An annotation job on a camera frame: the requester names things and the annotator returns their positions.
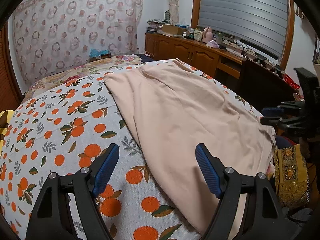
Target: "blue item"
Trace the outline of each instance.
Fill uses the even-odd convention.
[[[98,171],[98,174],[96,175],[94,188],[92,190],[94,197],[97,197],[99,194],[101,194],[105,190],[118,160],[119,160],[119,146],[115,145],[110,151],[105,162],[102,164],[100,170]]]
[[[284,111],[280,107],[265,107],[261,110],[264,116],[281,116]]]
[[[189,25],[180,25],[180,24],[176,24],[176,26],[180,27],[180,28],[184,28],[186,29],[187,27],[189,27]]]
[[[196,160],[210,192],[215,194],[217,198],[221,198],[222,190],[220,188],[219,176],[200,145],[196,146]]]
[[[90,49],[90,58],[102,56],[102,55],[108,55],[110,54],[109,50],[98,50],[98,49]]]
[[[276,135],[276,144],[279,150],[292,146],[292,144],[286,138],[280,135]]]

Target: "wooden dresser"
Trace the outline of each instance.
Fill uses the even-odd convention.
[[[201,41],[146,33],[146,53],[154,60],[179,58],[214,78],[217,69],[236,79],[240,77],[240,57],[222,49],[210,48]]]
[[[0,30],[0,112],[16,110],[22,101],[10,59],[7,27]]]

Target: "yellow patterned cloth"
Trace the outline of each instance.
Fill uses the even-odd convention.
[[[276,150],[276,193],[281,206],[294,209],[309,202],[309,177],[306,160],[300,152],[300,145]]]
[[[0,112],[0,152],[1,152],[2,146],[5,144],[4,137],[8,129],[10,129],[8,128],[8,125],[13,116],[13,113],[14,113],[13,110],[6,110],[6,111]]]

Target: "window blind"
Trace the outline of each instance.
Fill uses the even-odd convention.
[[[287,0],[201,0],[198,25],[240,37],[281,56]]]

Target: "tissue box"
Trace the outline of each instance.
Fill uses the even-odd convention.
[[[111,53],[109,50],[98,50],[98,49],[91,49],[90,50],[90,62],[99,60],[99,59],[104,59],[111,57]]]

